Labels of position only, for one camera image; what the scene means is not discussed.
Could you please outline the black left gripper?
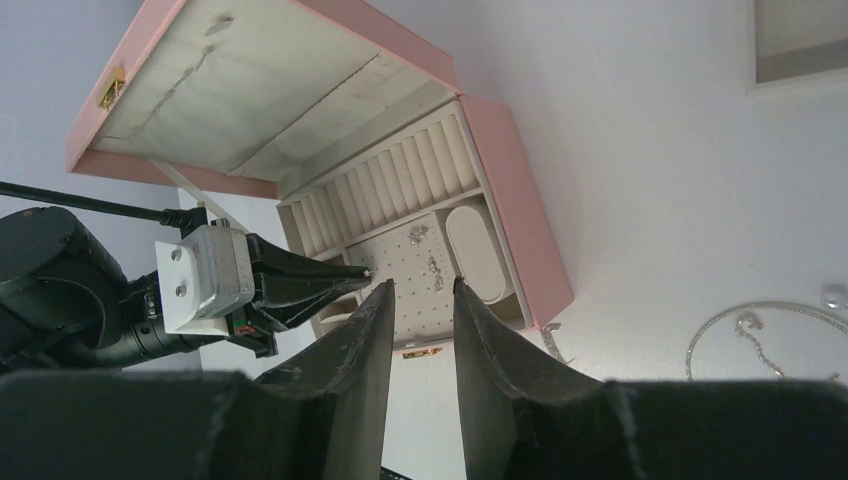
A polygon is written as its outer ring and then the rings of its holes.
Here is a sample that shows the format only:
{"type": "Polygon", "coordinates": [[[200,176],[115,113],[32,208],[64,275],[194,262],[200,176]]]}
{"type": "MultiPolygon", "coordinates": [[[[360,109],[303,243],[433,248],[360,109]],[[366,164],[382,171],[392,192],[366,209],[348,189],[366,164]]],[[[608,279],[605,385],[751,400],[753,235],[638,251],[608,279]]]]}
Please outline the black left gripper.
{"type": "Polygon", "coordinates": [[[258,358],[278,353],[275,332],[292,330],[340,297],[371,284],[368,269],[324,263],[246,236],[255,294],[217,318],[192,320],[183,332],[166,330],[159,279],[152,272],[129,283],[120,301],[122,337],[99,350],[101,367],[138,365],[226,341],[258,358]]]}

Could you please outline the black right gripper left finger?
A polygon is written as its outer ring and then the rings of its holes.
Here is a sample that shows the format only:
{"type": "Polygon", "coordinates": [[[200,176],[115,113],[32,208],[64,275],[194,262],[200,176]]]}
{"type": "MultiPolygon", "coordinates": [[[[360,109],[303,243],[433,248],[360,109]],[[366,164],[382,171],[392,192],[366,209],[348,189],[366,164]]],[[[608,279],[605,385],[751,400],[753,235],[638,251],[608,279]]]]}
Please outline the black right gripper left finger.
{"type": "Polygon", "coordinates": [[[256,379],[22,371],[1,380],[5,479],[376,479],[395,321],[384,281],[256,379]]]}

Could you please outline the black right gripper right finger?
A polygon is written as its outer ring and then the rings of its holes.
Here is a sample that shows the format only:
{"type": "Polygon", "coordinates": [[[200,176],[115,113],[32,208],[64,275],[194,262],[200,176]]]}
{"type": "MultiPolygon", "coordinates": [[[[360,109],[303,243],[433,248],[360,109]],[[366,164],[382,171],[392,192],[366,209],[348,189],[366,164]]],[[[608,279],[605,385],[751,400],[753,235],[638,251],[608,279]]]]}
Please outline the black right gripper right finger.
{"type": "Polygon", "coordinates": [[[847,391],[828,381],[593,379],[463,281],[454,352],[470,479],[843,479],[847,391]]]}

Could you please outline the small silver stud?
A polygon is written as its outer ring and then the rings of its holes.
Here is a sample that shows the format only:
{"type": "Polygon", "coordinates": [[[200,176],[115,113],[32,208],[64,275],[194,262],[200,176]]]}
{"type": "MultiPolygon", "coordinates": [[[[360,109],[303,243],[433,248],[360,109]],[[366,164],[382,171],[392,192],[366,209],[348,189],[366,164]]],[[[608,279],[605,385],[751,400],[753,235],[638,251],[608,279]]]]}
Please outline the small silver stud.
{"type": "Polygon", "coordinates": [[[434,275],[434,291],[441,292],[444,289],[445,281],[438,261],[433,256],[431,256],[428,259],[427,265],[428,270],[434,275]]]}

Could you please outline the pink jewelry box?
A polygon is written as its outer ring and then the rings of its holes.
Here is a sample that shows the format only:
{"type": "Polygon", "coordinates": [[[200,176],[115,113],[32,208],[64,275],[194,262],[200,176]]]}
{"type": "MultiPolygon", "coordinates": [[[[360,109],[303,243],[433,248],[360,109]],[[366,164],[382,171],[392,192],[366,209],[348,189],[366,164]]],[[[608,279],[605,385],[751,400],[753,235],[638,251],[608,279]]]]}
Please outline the pink jewelry box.
{"type": "Polygon", "coordinates": [[[401,351],[452,337],[463,276],[445,221],[460,205],[491,215],[515,292],[488,305],[507,325],[540,329],[574,299],[511,110],[466,94],[449,54],[363,1],[144,2],[66,167],[276,201],[291,250],[395,280],[401,351]]]}

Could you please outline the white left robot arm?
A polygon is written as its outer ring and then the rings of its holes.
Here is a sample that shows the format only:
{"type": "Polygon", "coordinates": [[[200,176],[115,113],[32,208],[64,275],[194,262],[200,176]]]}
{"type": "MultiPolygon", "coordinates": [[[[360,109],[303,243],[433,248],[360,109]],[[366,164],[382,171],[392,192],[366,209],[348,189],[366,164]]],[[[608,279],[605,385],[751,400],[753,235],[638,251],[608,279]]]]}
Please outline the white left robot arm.
{"type": "Polygon", "coordinates": [[[328,264],[202,208],[150,212],[180,230],[157,269],[129,281],[70,211],[32,208],[1,221],[1,369],[124,368],[222,340],[276,353],[294,329],[370,283],[364,267],[328,264]]]}

